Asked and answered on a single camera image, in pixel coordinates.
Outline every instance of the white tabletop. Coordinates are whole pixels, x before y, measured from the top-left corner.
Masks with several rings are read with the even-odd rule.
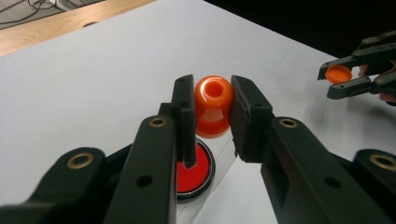
[[[65,152],[107,155],[194,74],[252,79],[276,116],[301,120],[332,153],[396,154],[395,108],[377,96],[326,98],[333,57],[200,0],[159,0],[0,58],[0,205],[21,203]],[[177,223],[276,223],[260,165],[233,157],[231,134],[205,140],[218,170],[210,192],[177,206]]]

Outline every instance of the orange ball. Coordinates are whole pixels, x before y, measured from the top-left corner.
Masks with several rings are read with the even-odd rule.
[[[204,138],[216,138],[230,128],[228,116],[233,101],[233,87],[227,79],[209,76],[195,87],[196,133]]]

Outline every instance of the wooden edge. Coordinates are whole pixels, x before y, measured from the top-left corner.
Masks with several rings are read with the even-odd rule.
[[[0,56],[76,31],[90,22],[104,21],[154,1],[106,0],[0,30]]]

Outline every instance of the wire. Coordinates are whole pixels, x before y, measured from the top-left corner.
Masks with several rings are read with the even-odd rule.
[[[19,22],[19,21],[24,21],[24,20],[26,20],[26,19],[29,19],[29,18],[33,17],[40,9],[49,9],[49,8],[50,8],[50,7],[41,8],[41,6],[42,6],[44,3],[48,3],[47,0],[38,0],[38,1],[35,1],[33,4],[31,4],[31,3],[30,3],[30,0],[28,0],[28,3],[29,3],[29,6],[31,6],[31,7],[33,7],[33,8],[35,9],[35,12],[34,12],[34,13],[32,13],[32,14],[30,14],[30,15],[28,15],[28,16],[22,18],[22,19],[16,20],[16,21],[4,21],[4,22],[0,22],[0,25],[10,24],[10,23]]]
[[[12,8],[12,7],[15,7],[16,5],[18,5],[18,4],[22,3],[22,2],[24,2],[24,0],[21,0],[21,1],[17,2],[17,3],[14,3],[13,5],[11,5],[9,7],[5,7],[5,8],[0,10],[0,13],[4,12],[4,11],[6,11],[6,10]]]

